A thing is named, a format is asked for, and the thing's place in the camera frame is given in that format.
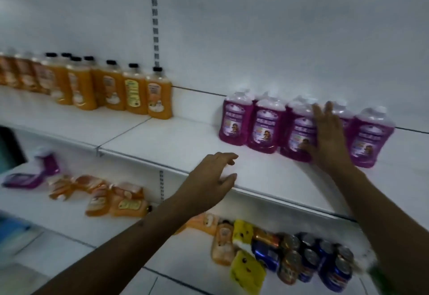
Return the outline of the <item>person's right hand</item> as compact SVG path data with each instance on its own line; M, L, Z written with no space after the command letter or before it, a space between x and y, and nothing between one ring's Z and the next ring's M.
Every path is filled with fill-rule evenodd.
M343 125L339 117L336 115L336 129L329 129L324 122L324 109L314 103L312 110L317 130L315 145L318 147L317 155L312 161L332 178L355 171L356 167L347 151Z

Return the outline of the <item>person's left hand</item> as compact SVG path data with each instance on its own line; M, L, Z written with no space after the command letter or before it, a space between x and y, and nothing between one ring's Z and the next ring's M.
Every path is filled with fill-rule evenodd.
M223 170L233 166L238 157L236 153L221 152L206 155L168 199L174 205L174 211L187 220L223 200L226 195L217 194L218 181L223 178Z

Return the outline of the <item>person's right forearm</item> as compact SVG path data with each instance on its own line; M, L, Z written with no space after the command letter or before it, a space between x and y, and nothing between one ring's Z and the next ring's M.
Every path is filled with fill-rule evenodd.
M429 295L429 231L379 191L353 165L330 168L379 265L399 295Z

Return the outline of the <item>person's left forearm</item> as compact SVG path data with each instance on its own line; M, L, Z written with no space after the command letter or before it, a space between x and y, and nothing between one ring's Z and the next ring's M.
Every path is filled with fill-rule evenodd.
M184 201L171 197L32 295L120 295L191 216Z

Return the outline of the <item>orange refill pouch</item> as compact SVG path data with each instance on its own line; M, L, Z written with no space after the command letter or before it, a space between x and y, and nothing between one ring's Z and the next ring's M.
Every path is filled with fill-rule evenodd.
M85 216L96 217L105 216L110 211L110 190L106 186L101 186L91 194L89 204L85 209Z
M92 194L96 189L107 183L106 180L93 175L80 175L72 178L72 185L76 190Z
M112 216L144 218L151 209L151 205L144 199L126 199L115 196L110 205L109 213Z
M142 186L129 182L110 185L111 192L123 199L142 200L145 199Z
M187 228L197 229L211 236L215 236L217 225L219 224L220 217L208 212L204 212L189 219L183 226L181 226L173 235L178 235Z
M224 220L217 225L212 242L211 259L222 266L230 266L235 257L235 248L232 241L233 225Z
M51 200L66 201L73 194L75 188L73 186L72 177L70 175L58 175L49 180L49 198Z

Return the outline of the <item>row of purple liquid bottles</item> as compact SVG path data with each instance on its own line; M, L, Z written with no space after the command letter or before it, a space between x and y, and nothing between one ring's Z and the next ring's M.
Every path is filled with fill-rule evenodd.
M249 90L239 90L224 99L219 139L266 154L279 149L287 158L310 162L310 154L302 145L317 144L312 109L316 101L297 96L286 103L270 91L255 97ZM346 102L335 100L332 113L339 117L352 162L361 168L372 168L395 129L387 109L370 107L354 115Z

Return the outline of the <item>yellow refill pouch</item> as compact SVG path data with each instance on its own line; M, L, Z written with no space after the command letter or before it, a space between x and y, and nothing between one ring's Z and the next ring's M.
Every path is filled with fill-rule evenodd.
M236 247L251 247L254 236L254 225L244 220L235 220L233 224L232 242Z
M252 255L239 250L232 261L230 277L248 295L260 295L266 277L265 268Z

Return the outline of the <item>group of drink cans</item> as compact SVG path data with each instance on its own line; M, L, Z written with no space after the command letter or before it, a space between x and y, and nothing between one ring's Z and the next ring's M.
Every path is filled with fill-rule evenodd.
M341 293L353 277L350 248L308 232L275 234L254 227L251 251L264 269L289 286L309 283L318 275L325 287Z

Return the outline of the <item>green packet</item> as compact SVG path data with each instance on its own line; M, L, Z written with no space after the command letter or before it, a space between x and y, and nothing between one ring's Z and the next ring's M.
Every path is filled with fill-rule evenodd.
M374 262L368 269L367 274L377 289L378 295L399 295L391 281L382 271L378 261Z

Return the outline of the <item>row of orange liquid bottles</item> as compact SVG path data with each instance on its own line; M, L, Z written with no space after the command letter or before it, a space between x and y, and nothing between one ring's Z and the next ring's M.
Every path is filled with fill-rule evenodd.
M0 52L0 85L47 94L84 111L106 107L154 119L173 117L172 82L158 66L147 75L138 63L122 70L114 59L98 66L93 56Z

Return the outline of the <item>slotted metal shelf upright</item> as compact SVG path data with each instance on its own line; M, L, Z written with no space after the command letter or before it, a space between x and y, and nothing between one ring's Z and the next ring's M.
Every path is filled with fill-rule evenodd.
M154 49L154 66L160 67L159 53L159 25L158 25L158 0L151 0L152 11L152 31L153 31L153 49Z

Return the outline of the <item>purple refill pouch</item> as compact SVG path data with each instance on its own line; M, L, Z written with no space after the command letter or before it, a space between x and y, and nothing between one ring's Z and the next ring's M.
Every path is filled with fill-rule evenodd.
M43 174L14 173L7 175L1 185L8 189L38 188L44 181Z
M56 154L50 148L37 148L34 158L40 166L41 173L44 177L53 177L61 172Z

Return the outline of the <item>blue packet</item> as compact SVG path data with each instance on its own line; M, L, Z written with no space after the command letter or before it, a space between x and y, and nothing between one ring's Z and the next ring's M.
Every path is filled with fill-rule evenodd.
M13 256L23 250L37 233L31 226L12 218L0 219L0 256Z

